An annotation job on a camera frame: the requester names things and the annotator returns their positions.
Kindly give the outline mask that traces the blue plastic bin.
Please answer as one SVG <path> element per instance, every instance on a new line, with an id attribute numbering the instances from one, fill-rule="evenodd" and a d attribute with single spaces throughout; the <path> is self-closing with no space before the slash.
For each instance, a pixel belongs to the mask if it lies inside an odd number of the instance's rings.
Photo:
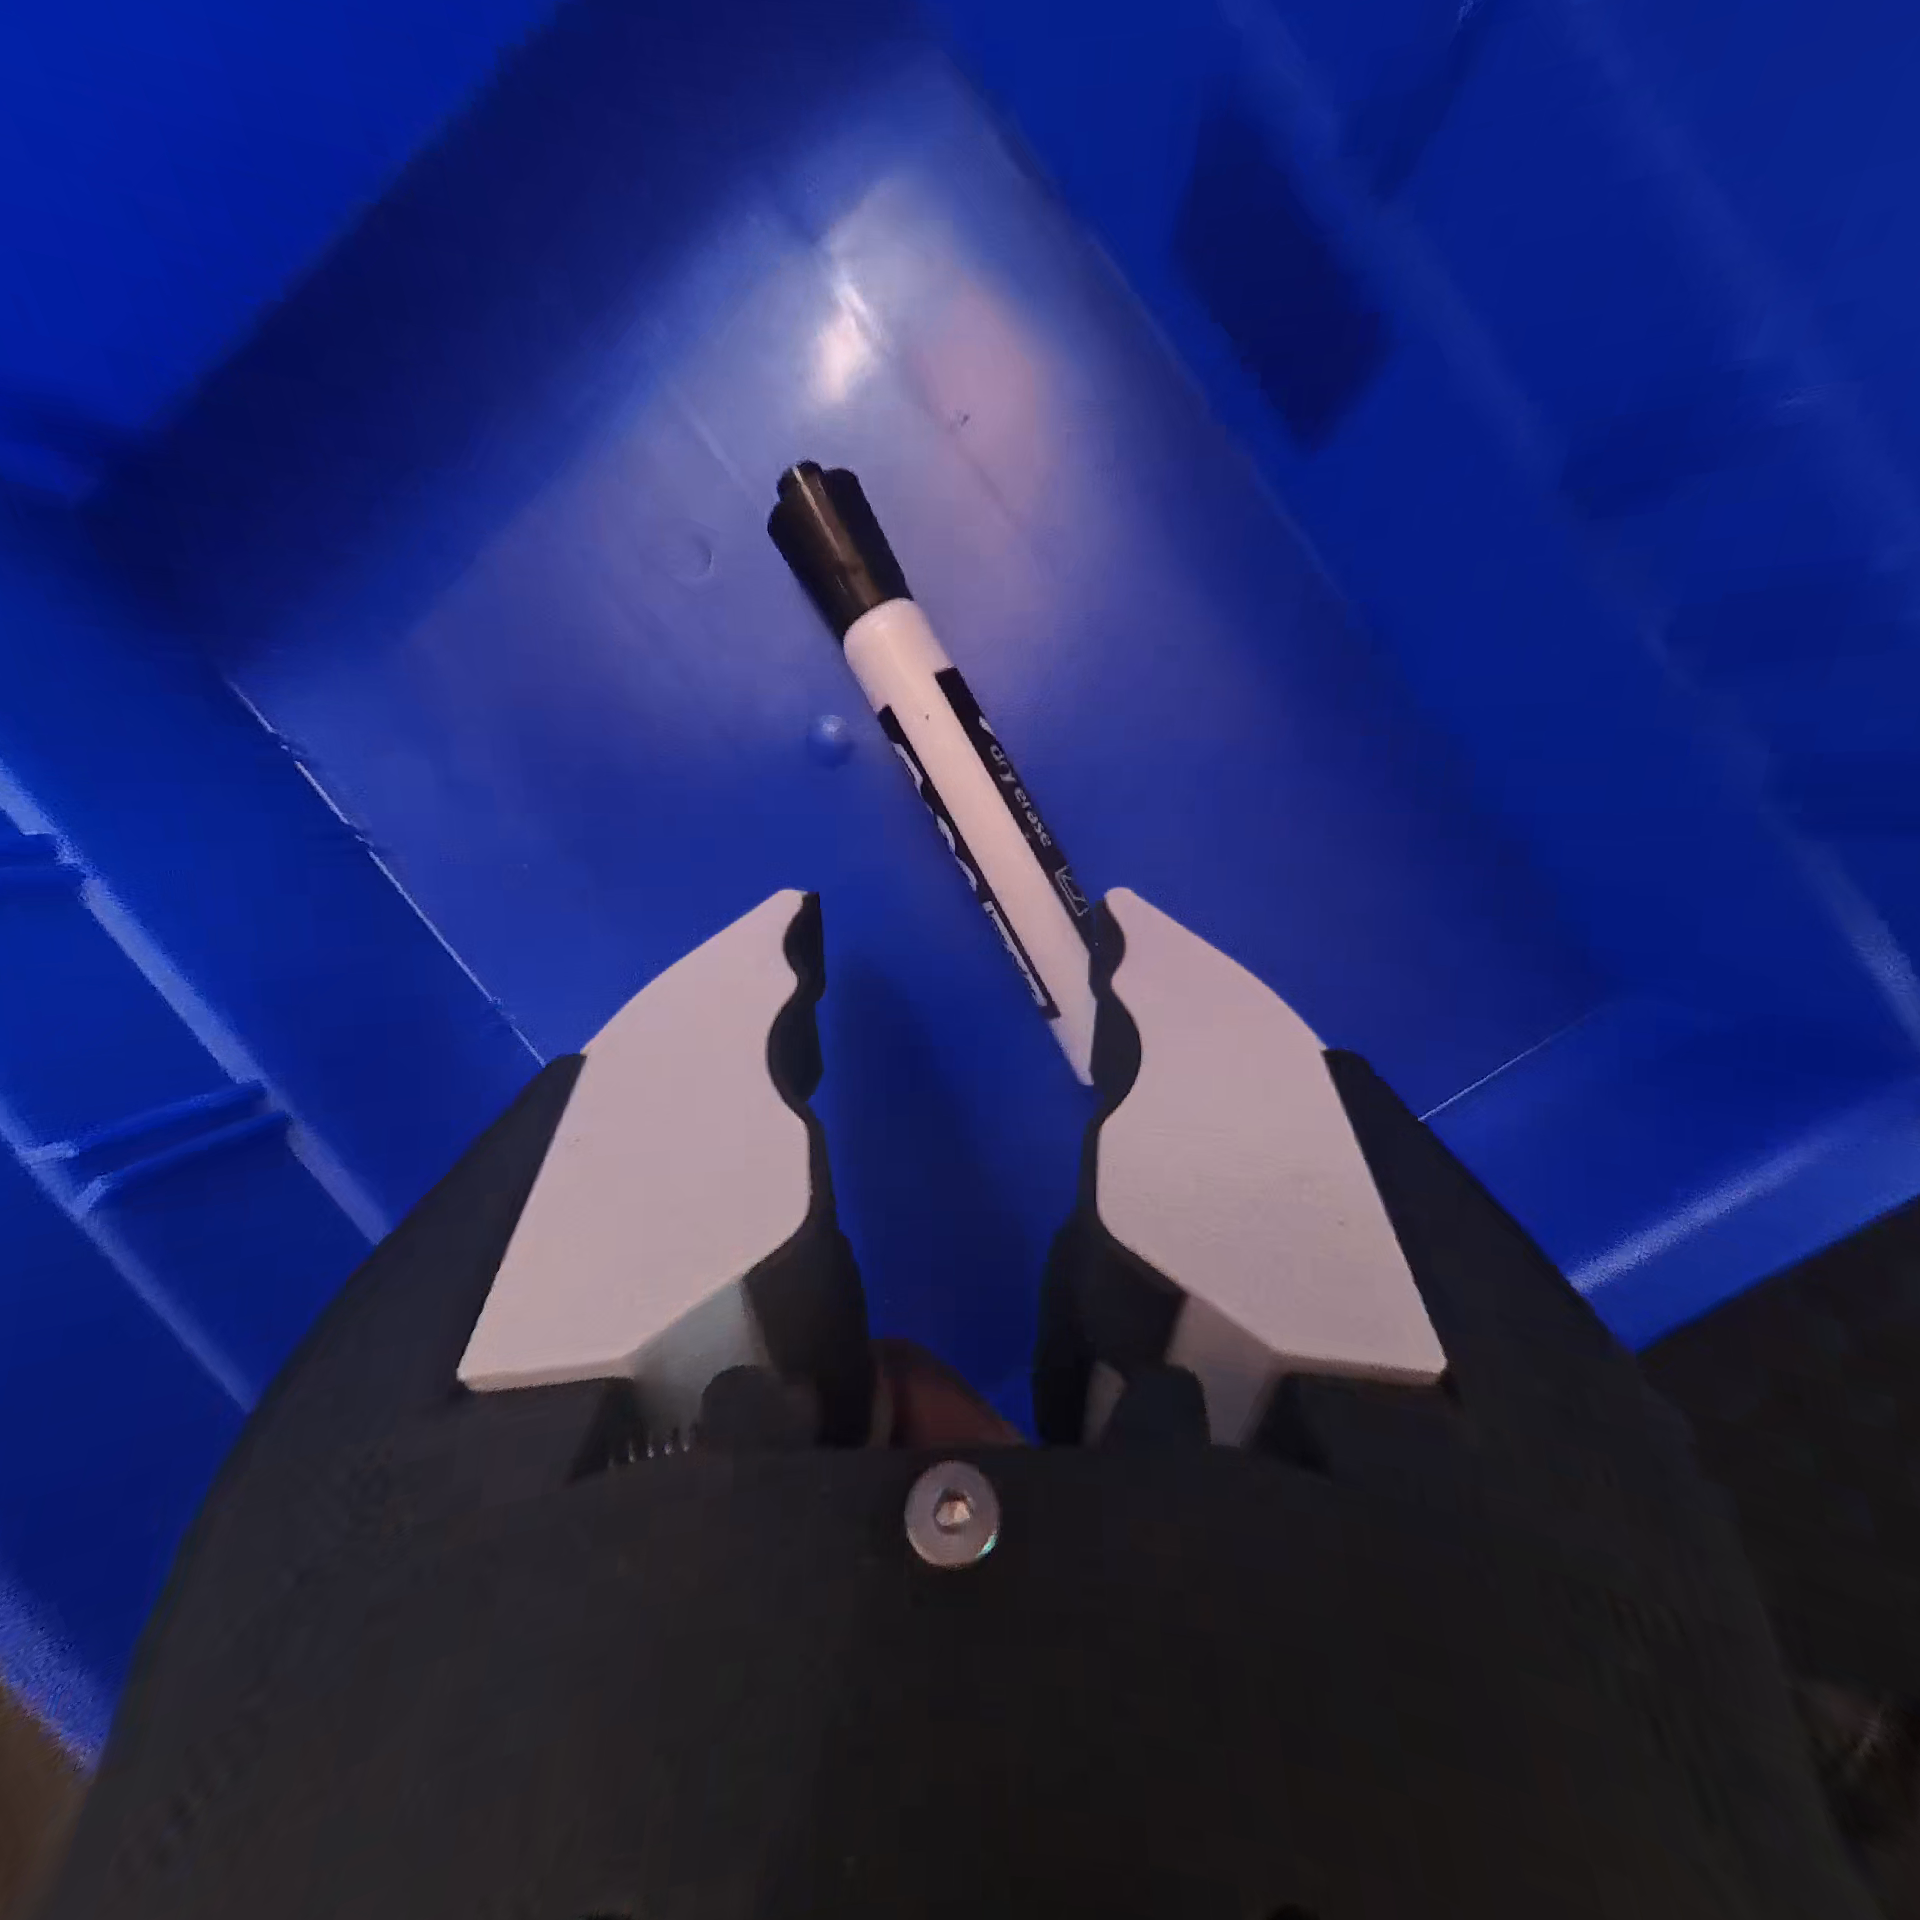
<path id="1" fill-rule="evenodd" d="M 4 5 L 4 1678 L 779 888 L 875 1329 L 1088 1093 L 769 535 L 1632 1345 L 1916 1209 L 1916 5 Z"/>

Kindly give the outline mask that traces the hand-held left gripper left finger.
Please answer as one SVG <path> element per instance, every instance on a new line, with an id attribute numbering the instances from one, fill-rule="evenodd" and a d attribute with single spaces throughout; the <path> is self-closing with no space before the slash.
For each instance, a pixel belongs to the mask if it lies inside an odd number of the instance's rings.
<path id="1" fill-rule="evenodd" d="M 761 1369 L 823 1445 L 867 1445 L 874 1345 L 826 1128 L 821 898 L 769 895 L 643 988 L 581 1069 L 476 1317 L 460 1385 L 634 1389 L 689 1436 Z"/>

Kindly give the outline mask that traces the white dry-erase marker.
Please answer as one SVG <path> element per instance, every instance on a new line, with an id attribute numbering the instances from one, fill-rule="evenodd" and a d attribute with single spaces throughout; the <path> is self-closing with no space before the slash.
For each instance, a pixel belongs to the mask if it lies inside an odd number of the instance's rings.
<path id="1" fill-rule="evenodd" d="M 843 637 L 856 682 L 1073 1073 L 1092 1081 L 1092 902 L 971 686 L 913 599 Z"/>

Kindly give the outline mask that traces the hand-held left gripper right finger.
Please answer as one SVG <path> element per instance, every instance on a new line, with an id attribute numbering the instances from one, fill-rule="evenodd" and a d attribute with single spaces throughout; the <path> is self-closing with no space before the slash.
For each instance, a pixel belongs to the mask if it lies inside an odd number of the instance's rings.
<path id="1" fill-rule="evenodd" d="M 1249 967 L 1114 886 L 1095 913 L 1095 1116 L 1040 1285 L 1044 1445 L 1188 1373 L 1216 1445 L 1289 1378 L 1433 1389 L 1448 1358 L 1328 1048 Z"/>

